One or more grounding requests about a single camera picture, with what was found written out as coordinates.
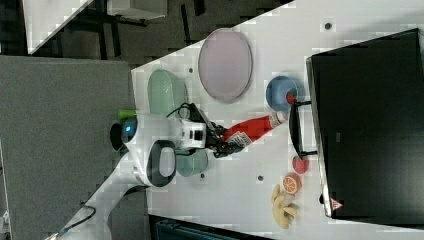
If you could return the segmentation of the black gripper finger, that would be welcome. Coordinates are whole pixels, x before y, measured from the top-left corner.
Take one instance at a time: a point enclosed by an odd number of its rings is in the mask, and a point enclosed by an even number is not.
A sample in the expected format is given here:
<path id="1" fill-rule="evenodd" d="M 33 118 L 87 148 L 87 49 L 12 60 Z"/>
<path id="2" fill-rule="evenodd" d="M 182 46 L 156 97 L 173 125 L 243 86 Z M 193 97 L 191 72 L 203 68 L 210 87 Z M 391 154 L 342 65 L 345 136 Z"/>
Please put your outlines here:
<path id="1" fill-rule="evenodd" d="M 216 124 L 215 122 L 208 122 L 207 123 L 207 135 L 212 137 L 220 137 L 222 138 L 225 132 L 227 131 L 227 128 L 225 128 L 222 125 Z"/>
<path id="2" fill-rule="evenodd" d="M 215 158 L 223 158 L 233 153 L 240 152 L 243 147 L 236 143 L 218 142 L 208 143 L 207 148 L 210 149 Z"/>

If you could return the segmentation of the green object behind arm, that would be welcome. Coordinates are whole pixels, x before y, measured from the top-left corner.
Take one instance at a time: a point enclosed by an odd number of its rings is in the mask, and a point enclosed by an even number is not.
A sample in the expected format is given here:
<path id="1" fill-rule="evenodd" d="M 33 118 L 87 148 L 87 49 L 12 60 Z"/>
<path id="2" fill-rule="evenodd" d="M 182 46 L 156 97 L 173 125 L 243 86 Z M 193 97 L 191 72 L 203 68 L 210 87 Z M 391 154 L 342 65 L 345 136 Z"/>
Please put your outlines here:
<path id="1" fill-rule="evenodd" d="M 122 109 L 118 111 L 118 118 L 120 120 L 125 120 L 128 119 L 130 117 L 133 117 L 136 115 L 136 111 L 135 110 L 127 110 L 127 109 Z"/>

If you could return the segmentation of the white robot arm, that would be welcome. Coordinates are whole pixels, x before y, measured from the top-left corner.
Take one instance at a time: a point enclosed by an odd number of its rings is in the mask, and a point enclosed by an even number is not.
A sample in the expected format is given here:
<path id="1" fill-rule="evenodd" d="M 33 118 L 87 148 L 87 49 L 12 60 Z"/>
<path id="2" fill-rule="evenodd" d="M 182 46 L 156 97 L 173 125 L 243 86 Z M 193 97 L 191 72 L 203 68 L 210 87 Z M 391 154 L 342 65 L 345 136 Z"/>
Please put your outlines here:
<path id="1" fill-rule="evenodd" d="M 226 129 L 202 115 L 187 119 L 155 114 L 137 114 L 122 125 L 121 141 L 128 149 L 110 176 L 71 220 L 45 240 L 112 240 L 107 222 L 123 196 L 133 187 L 164 187 L 174 178 L 179 150 L 210 149 L 226 157 L 240 149 L 222 139 Z"/>

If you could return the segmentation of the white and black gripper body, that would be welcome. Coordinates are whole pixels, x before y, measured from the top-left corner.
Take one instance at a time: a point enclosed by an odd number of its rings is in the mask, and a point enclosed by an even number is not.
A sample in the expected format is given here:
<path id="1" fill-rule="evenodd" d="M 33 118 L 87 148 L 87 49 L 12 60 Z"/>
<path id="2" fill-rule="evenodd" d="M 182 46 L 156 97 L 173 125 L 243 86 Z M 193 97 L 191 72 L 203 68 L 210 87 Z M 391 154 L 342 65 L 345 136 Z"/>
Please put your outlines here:
<path id="1" fill-rule="evenodd" d="M 182 121 L 182 143 L 183 149 L 202 149 L 206 144 L 206 130 L 204 123 Z"/>

